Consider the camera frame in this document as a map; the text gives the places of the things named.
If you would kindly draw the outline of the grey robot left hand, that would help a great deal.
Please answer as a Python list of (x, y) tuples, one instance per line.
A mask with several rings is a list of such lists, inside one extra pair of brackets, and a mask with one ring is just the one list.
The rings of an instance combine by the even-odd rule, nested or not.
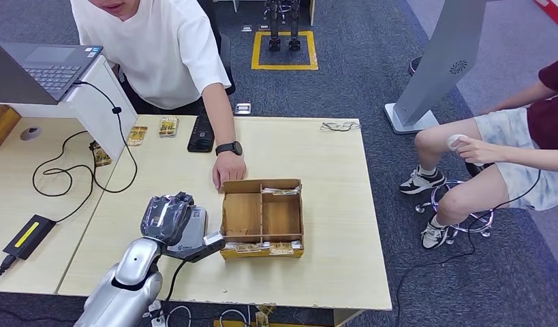
[(153, 196), (140, 224), (141, 234), (165, 246), (176, 245), (182, 239), (193, 206), (193, 196), (184, 191), (175, 195)]

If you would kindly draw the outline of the standing person's left hand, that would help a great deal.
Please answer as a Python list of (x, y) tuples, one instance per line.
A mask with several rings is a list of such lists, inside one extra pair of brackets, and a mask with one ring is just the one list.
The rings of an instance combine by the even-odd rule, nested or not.
[(247, 168), (242, 156), (232, 152), (219, 154), (213, 166), (212, 178), (217, 191), (223, 189), (226, 181), (238, 181), (245, 178)]

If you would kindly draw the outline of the seated person's left hand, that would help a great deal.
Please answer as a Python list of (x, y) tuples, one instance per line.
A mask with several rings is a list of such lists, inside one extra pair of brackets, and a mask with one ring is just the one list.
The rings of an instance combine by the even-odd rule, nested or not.
[(502, 146), (486, 143), (467, 136), (458, 137), (451, 147), (456, 154), (471, 164), (491, 164), (505, 159)]

